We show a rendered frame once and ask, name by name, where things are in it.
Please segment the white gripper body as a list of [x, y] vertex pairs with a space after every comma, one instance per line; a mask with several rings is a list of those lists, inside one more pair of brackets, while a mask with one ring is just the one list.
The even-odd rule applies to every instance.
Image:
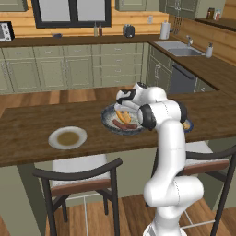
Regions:
[[139, 105], [136, 105], [131, 101], [123, 101], [121, 104], [116, 102], [114, 105], [114, 109], [116, 111], [137, 112], [139, 109]]

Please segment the brown sausage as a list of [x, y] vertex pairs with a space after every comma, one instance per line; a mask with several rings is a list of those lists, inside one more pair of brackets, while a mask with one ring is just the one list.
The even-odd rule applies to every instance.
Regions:
[[117, 120], [113, 119], [112, 120], [113, 124], [120, 129], [127, 130], [127, 129], [137, 129], [137, 124], [121, 124]]

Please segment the blue-grey patterned bowl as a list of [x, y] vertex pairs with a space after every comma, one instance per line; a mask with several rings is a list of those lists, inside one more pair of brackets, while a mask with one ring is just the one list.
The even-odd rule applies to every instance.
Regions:
[[110, 131], [114, 132], [117, 135], [121, 136], [134, 136], [145, 130], [145, 128], [138, 122], [137, 114], [135, 112], [129, 112], [129, 116], [131, 117], [131, 124], [136, 124], [136, 129], [121, 129], [117, 127], [112, 121], [117, 120], [119, 123], [122, 121], [116, 114], [116, 110], [114, 109], [114, 104], [108, 105], [104, 110], [100, 113], [100, 118], [103, 125], [108, 128]]

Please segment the white plate with brown centre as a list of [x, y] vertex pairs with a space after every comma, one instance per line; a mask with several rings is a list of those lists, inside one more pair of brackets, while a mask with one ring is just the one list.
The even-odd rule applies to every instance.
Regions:
[[87, 132], [75, 126], [62, 127], [52, 132], [48, 143], [56, 149], [74, 149], [80, 147], [87, 140]]

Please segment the blue-rimmed plate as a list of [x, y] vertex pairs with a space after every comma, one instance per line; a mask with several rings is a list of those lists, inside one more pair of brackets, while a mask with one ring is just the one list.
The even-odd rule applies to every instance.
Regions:
[[194, 128], [194, 124], [191, 120], [189, 119], [186, 119], [184, 122], [183, 122], [183, 130], [185, 133], [189, 133], [193, 130]]

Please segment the green base cupboards beside dishwasher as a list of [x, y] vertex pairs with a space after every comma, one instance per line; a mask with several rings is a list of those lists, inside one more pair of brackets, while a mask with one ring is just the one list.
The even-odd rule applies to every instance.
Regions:
[[149, 46], [149, 58], [147, 61], [147, 85], [149, 87], [161, 87], [169, 92], [172, 76], [173, 61], [170, 57]]

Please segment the dark grey dishwasher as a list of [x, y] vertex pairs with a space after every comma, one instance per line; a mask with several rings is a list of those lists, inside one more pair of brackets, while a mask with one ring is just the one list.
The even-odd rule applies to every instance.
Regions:
[[172, 65], [170, 94], [193, 93], [196, 76], [178, 64]]

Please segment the green base cupboard run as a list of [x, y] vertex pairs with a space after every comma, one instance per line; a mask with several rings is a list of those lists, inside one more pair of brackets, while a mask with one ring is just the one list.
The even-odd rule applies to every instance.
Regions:
[[132, 85], [145, 77], [144, 43], [0, 48], [0, 94]]

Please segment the grey sink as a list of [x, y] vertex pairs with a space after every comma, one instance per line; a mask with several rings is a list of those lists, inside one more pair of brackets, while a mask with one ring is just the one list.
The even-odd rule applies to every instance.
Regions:
[[182, 56], [204, 56], [205, 54], [199, 50], [188, 46], [180, 41], [156, 41], [156, 44], [169, 53], [182, 57]]

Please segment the white paper towel roll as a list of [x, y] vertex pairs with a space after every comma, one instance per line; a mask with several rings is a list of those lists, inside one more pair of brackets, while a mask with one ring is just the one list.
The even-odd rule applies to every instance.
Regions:
[[161, 40], [168, 40], [170, 36], [171, 24], [167, 21], [161, 23], [160, 36]]

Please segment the dark chair with white cushion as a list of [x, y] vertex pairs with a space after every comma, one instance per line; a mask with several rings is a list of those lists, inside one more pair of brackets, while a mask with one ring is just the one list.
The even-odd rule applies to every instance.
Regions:
[[210, 236], [217, 236], [218, 225], [227, 200], [231, 180], [236, 168], [236, 145], [227, 150], [215, 153], [196, 153], [187, 151], [187, 159], [191, 162], [185, 166], [178, 176], [206, 173], [224, 182], [223, 190], [218, 204], [215, 221]]
[[50, 235], [57, 236], [54, 212], [59, 207], [67, 222], [65, 200], [70, 195], [96, 191], [103, 196], [106, 215], [109, 214], [108, 201], [112, 202], [114, 235], [120, 236], [116, 168], [122, 164], [120, 158], [107, 162], [106, 155], [99, 154], [54, 160], [52, 171], [35, 169], [32, 174], [42, 181]]

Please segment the hanging kitchen tools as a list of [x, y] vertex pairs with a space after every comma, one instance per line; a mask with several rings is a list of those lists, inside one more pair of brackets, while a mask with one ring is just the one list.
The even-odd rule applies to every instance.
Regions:
[[182, 22], [183, 22], [183, 18], [182, 17], [176, 17], [175, 18], [174, 25], [173, 25], [173, 34], [174, 35], [177, 35], [178, 32], [180, 31]]

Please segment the white soap dispenser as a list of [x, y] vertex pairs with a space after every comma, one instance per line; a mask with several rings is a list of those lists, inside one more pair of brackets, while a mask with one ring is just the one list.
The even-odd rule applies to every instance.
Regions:
[[208, 44], [208, 47], [206, 48], [206, 58], [210, 58], [212, 56], [213, 53], [213, 43], [210, 42]]

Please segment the black-framed window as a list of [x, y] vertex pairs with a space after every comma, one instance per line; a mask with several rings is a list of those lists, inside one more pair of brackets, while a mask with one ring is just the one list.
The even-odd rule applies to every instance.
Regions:
[[112, 25], [111, 0], [31, 0], [38, 29]]

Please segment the green wall cupboard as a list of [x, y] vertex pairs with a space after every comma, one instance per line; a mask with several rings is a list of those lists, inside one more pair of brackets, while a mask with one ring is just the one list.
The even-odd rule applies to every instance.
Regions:
[[115, 0], [115, 9], [118, 11], [144, 11], [147, 0]]
[[0, 0], [0, 12], [25, 12], [27, 0]]
[[194, 19], [198, 0], [159, 0], [159, 12]]

